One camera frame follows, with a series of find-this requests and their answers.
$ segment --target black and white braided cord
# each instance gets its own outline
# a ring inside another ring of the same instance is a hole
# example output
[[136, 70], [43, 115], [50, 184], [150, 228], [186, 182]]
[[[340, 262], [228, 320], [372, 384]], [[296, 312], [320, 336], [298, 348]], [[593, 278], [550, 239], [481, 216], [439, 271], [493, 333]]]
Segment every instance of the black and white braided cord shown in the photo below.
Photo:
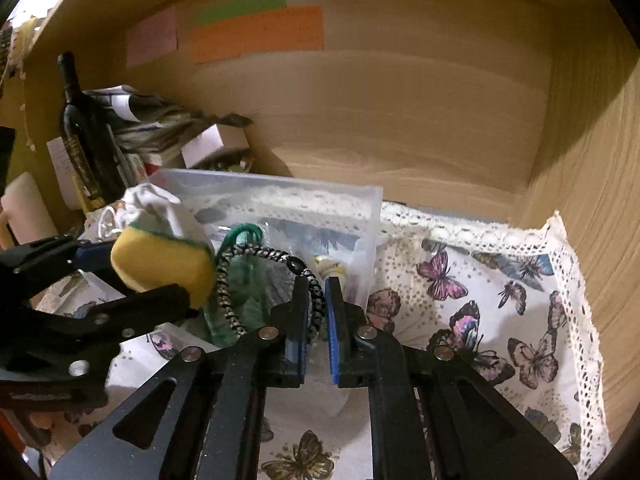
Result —
[[246, 334], [247, 330], [240, 322], [236, 311], [233, 310], [231, 296], [229, 295], [228, 270], [229, 264], [235, 256], [259, 256], [260, 258], [273, 260], [274, 262], [285, 264], [294, 274], [306, 278], [309, 283], [309, 295], [311, 296], [310, 336], [313, 338], [318, 334], [322, 320], [324, 319], [324, 314], [326, 313], [324, 293], [322, 292], [320, 283], [311, 270], [306, 267], [305, 263], [285, 251], [253, 244], [238, 244], [220, 254], [216, 281], [218, 306], [224, 309], [225, 319], [231, 326], [231, 330], [238, 334], [238, 337]]

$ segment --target lace trim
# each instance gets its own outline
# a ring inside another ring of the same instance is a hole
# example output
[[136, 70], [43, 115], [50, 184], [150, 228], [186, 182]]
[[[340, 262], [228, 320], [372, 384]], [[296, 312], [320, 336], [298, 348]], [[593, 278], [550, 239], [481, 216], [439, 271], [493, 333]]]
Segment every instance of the lace trim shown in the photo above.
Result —
[[510, 257], [548, 254], [558, 280], [575, 359], [582, 429], [576, 469], [581, 479], [588, 478], [611, 448], [602, 398], [603, 361], [598, 331], [585, 297], [584, 277], [559, 213], [556, 211], [542, 229], [529, 230], [425, 213], [395, 203], [383, 203], [380, 219], [380, 234], [385, 238], [415, 232], [473, 252]]

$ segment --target paper note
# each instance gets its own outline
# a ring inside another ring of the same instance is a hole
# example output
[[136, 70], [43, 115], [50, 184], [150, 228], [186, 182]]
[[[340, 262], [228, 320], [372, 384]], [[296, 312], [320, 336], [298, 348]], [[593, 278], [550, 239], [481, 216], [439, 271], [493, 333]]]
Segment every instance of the paper note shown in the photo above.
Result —
[[127, 67], [153, 61], [177, 49], [177, 20], [172, 6], [129, 29]]
[[82, 209], [78, 196], [76, 195], [76, 190], [74, 189], [74, 183], [71, 180], [71, 177], [77, 175], [77, 173], [71, 163], [71, 159], [66, 154], [62, 137], [56, 137], [47, 142], [47, 149], [49, 150], [49, 156], [53, 163], [53, 169], [56, 172], [62, 200], [71, 210]]
[[198, 25], [209, 25], [220, 20], [238, 18], [253, 12], [283, 9], [286, 6], [287, 0], [231, 0], [201, 10], [198, 13]]
[[322, 50], [323, 45], [322, 9], [318, 6], [255, 12], [191, 32], [196, 63], [274, 50]]

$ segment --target white paper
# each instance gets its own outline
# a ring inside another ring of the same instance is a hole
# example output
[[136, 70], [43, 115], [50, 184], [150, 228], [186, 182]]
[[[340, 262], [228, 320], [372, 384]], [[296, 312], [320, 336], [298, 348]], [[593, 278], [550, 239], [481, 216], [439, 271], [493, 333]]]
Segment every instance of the white paper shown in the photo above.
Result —
[[66, 206], [71, 210], [82, 209], [72, 180], [72, 177], [78, 174], [66, 153], [62, 137], [56, 137], [47, 142], [47, 149], [49, 150], [49, 156], [53, 163], [53, 169], [56, 171], [56, 178], [58, 180], [60, 193], [62, 193], [62, 200], [64, 200]]

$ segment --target dark glass bottle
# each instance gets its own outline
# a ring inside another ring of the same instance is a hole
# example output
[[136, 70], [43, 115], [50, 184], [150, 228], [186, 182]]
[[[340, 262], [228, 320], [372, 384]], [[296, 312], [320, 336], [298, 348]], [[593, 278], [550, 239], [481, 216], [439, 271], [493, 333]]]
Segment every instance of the dark glass bottle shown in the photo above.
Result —
[[82, 93], [71, 52], [58, 56], [65, 86], [62, 134], [66, 152], [76, 168], [93, 207], [115, 202], [126, 189], [111, 132], [100, 105]]

